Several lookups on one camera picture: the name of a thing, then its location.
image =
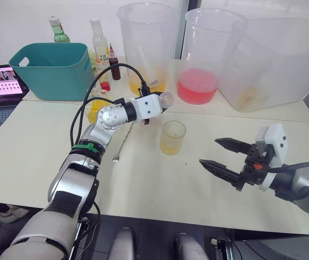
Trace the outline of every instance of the clear plastic cup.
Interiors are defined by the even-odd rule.
[[[187,103],[210,102],[219,77],[246,27],[246,18],[222,9],[187,12],[178,73],[178,96]]]
[[[127,64],[140,71],[151,91],[165,91],[174,9],[158,3],[133,3],[120,7],[117,15]],[[139,95],[139,78],[130,70],[128,76],[132,92]]]
[[[163,125],[159,148],[167,155],[174,155],[180,151],[186,134],[185,126],[179,121],[168,121]]]

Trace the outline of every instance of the red bottle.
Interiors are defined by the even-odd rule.
[[[110,66],[114,64],[118,64],[118,59],[113,52],[112,46],[110,44],[110,55],[109,55],[109,63]],[[112,78],[114,80],[119,80],[121,78],[120,67],[115,67],[111,69]]]

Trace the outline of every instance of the laptop screen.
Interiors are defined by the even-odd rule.
[[[9,65],[0,66],[0,106],[19,103],[27,92],[28,88]]]

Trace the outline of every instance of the bottle cap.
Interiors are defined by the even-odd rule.
[[[103,90],[106,90],[106,91],[111,90],[109,82],[104,81],[100,84],[100,86],[101,86],[101,89],[103,89]]]
[[[89,21],[91,22],[91,24],[95,24],[95,23],[99,23],[100,24],[100,19],[95,17],[95,18],[91,18],[89,19]]]
[[[110,54],[111,54],[111,55],[115,55],[115,53],[114,53],[114,51],[113,51],[113,48],[112,48],[112,46],[111,46],[111,43],[110,43]]]
[[[58,26],[61,24],[61,21],[59,21],[59,18],[51,16],[50,19],[48,20],[51,24],[51,26]]]

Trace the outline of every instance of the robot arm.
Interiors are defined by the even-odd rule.
[[[0,259],[68,259],[78,219],[93,205],[99,185],[96,175],[113,133],[128,122],[160,115],[172,103],[170,93],[161,93],[102,108],[51,183],[47,207],[27,222]]]
[[[275,196],[298,205],[309,213],[309,164],[283,165],[288,149],[287,137],[280,123],[260,129],[255,144],[232,138],[215,140],[224,148],[247,155],[240,174],[215,161],[200,160],[213,175],[230,182],[238,191],[244,184],[259,185],[275,191]]]

